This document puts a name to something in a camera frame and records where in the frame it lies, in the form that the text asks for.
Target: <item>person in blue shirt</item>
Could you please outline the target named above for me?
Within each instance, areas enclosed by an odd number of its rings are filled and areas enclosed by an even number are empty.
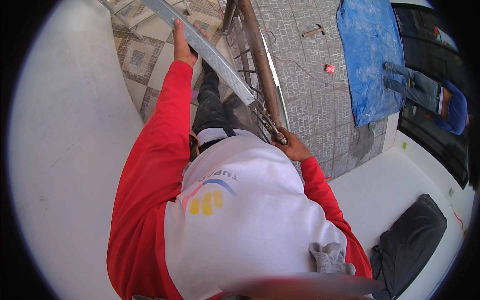
[[[385,63],[385,69],[403,75],[415,83],[412,88],[383,77],[388,90],[392,89],[433,112],[426,112],[425,117],[433,120],[435,125],[456,135],[461,135],[465,127],[468,127],[471,116],[468,115],[467,99],[451,82],[438,84],[420,72],[389,61]]]

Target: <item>metal railing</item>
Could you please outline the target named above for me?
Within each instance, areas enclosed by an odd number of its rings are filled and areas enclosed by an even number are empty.
[[[234,59],[241,59],[242,70],[238,70],[247,85],[257,93],[258,99],[265,111],[276,125],[290,130],[287,111],[280,82],[268,51],[265,39],[258,24],[250,0],[228,0],[223,19],[223,31],[230,37],[229,46],[238,46],[239,55]],[[250,53],[254,70],[250,67],[248,53]],[[258,86],[252,82],[252,74],[256,74]],[[251,106],[252,119],[256,119],[259,136],[264,136],[258,112]]]

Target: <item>red long-sleeve shirt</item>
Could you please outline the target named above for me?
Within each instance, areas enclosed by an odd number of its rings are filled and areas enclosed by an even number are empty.
[[[155,111],[140,133],[120,178],[113,207],[107,268],[122,299],[134,295],[182,299],[165,262],[164,216],[180,194],[188,163],[192,68],[173,62]],[[347,237],[346,262],[356,275],[372,277],[365,252],[343,219],[335,196],[315,158],[301,165],[305,194]]]

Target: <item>hammer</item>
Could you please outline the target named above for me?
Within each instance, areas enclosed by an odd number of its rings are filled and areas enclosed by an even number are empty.
[[[315,29],[315,30],[309,31],[307,33],[304,33],[301,36],[302,37],[313,36],[314,34],[319,33],[320,31],[322,32],[323,35],[325,35],[326,34],[325,29],[320,24],[317,24],[317,26],[318,26],[318,29]]]

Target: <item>white t-shirt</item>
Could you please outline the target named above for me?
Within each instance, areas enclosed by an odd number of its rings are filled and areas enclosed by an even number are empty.
[[[347,246],[345,235],[304,194],[285,154],[245,132],[235,130],[237,136],[198,156],[181,194],[167,204],[165,260],[184,299],[217,295],[218,285],[233,276],[316,272],[312,242]]]

